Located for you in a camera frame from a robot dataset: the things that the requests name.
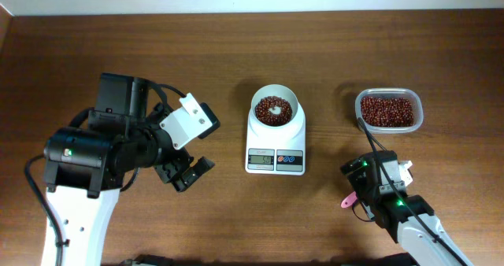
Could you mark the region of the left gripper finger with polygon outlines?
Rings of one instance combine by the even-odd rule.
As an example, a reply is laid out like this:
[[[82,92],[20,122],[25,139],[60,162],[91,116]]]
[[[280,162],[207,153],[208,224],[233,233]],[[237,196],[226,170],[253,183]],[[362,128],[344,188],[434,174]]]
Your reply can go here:
[[[197,163],[186,171],[176,175],[172,185],[176,192],[184,192],[193,185],[201,176],[215,166],[215,163],[206,157],[201,157]]]
[[[200,103],[200,107],[204,112],[203,120],[205,121],[207,128],[198,136],[198,138],[204,139],[214,133],[215,130],[217,130],[221,126],[221,122],[207,103]]]

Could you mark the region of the pink measuring scoop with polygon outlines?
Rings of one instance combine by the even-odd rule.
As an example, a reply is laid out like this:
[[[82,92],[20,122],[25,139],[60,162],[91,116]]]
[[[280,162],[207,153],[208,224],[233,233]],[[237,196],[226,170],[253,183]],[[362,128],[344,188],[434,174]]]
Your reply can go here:
[[[342,209],[346,209],[346,208],[349,208],[349,207],[352,207],[354,205],[355,202],[358,201],[358,196],[356,194],[356,192],[352,192],[351,194],[349,194],[348,196],[346,196],[340,203],[340,207]]]

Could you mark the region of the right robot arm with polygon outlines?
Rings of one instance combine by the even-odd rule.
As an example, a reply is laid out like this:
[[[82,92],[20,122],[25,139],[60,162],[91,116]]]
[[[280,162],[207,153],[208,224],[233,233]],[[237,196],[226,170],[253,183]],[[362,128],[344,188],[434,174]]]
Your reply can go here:
[[[340,167],[353,193],[343,208],[363,208],[365,222],[387,231],[405,252],[396,259],[405,265],[470,265],[470,259],[457,247],[444,229],[434,209],[420,196],[408,195],[413,182],[411,161],[400,161],[391,150],[366,153]]]

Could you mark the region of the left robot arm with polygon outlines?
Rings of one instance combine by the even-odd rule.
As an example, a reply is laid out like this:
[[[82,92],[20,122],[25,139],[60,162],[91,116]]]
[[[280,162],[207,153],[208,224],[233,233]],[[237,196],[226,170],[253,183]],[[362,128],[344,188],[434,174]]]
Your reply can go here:
[[[217,130],[211,108],[190,93],[168,104],[167,84],[103,73],[95,105],[47,141],[43,205],[44,265],[99,265],[107,227],[130,172],[152,168],[164,184],[184,192],[214,163],[195,160],[185,146]]]

